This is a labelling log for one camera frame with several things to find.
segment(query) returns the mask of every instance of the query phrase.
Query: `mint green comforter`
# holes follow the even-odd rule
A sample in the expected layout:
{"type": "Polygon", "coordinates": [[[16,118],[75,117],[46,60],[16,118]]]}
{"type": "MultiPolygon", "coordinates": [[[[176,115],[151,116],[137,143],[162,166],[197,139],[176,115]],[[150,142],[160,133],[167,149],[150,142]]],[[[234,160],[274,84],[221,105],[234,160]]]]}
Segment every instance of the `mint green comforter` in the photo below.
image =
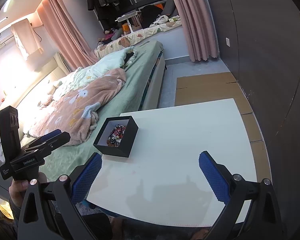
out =
{"type": "Polygon", "coordinates": [[[135,48],[137,58],[126,68],[127,82],[121,91],[98,111],[98,125],[89,140],[76,146],[60,147],[45,158],[45,165],[40,167],[40,171],[44,172],[49,180],[56,180],[62,174],[69,175],[76,166],[84,164],[94,152],[98,152],[93,142],[107,117],[138,111],[143,91],[163,46],[158,41],[150,41],[135,48]]]}

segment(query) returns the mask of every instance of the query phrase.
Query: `open box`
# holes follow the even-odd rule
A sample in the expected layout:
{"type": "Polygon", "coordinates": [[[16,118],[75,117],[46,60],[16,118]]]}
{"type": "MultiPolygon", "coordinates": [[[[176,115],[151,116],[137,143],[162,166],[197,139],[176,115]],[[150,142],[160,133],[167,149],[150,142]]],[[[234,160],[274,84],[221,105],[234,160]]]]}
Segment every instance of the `open box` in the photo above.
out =
{"type": "Polygon", "coordinates": [[[132,116],[109,117],[102,125],[93,145],[102,154],[128,158],[137,131],[138,126],[132,116]],[[127,128],[123,134],[120,145],[118,147],[110,147],[107,145],[107,140],[111,131],[117,124],[126,125],[127,128]]]}

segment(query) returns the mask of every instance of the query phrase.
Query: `metal screw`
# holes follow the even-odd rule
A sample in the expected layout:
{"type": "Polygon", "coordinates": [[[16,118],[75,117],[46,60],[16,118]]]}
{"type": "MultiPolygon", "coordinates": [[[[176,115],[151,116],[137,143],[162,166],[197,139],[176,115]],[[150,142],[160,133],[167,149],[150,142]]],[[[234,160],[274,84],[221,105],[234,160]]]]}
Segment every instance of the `metal screw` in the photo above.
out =
{"type": "Polygon", "coordinates": [[[233,175],[234,180],[236,181],[240,181],[242,179],[242,177],[239,174],[234,174],[233,175]]]}
{"type": "Polygon", "coordinates": [[[37,180],[36,180],[36,179],[31,179],[30,184],[31,184],[31,185],[37,184],[37,180]]]}
{"type": "Polygon", "coordinates": [[[266,185],[270,185],[271,184],[271,181],[269,179],[264,179],[263,182],[266,185]]]}
{"type": "Polygon", "coordinates": [[[61,175],[60,177],[59,177],[59,180],[60,181],[66,181],[68,179],[68,176],[67,175],[61,175]]]}

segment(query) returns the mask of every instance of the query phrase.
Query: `light strip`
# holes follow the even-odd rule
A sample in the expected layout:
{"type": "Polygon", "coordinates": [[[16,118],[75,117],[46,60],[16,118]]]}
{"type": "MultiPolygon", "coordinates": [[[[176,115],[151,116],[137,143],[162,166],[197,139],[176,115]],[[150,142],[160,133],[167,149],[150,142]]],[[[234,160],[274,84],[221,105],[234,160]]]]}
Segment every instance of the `light strip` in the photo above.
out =
{"type": "Polygon", "coordinates": [[[3,12],[6,12],[6,11],[8,10],[8,6],[9,6],[10,1],[11,1],[11,0],[7,0],[7,1],[6,1],[6,4],[4,5],[3,12]]]}
{"type": "Polygon", "coordinates": [[[0,23],[2,23],[3,21],[5,21],[6,19],[8,19],[8,17],[5,17],[2,20],[0,20],[0,23]]]}

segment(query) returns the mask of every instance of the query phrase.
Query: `hand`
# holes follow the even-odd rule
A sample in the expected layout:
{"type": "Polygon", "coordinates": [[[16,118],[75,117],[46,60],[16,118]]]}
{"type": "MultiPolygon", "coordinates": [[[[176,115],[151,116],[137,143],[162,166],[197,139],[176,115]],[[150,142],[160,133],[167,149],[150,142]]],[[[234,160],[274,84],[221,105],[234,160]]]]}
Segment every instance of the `hand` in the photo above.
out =
{"type": "MultiPolygon", "coordinates": [[[[40,183],[46,183],[47,177],[44,173],[39,172],[38,180],[40,183]]],[[[9,194],[13,203],[18,207],[21,208],[23,202],[23,196],[21,192],[24,192],[28,188],[28,181],[27,180],[12,180],[12,184],[9,187],[9,194]]]]}

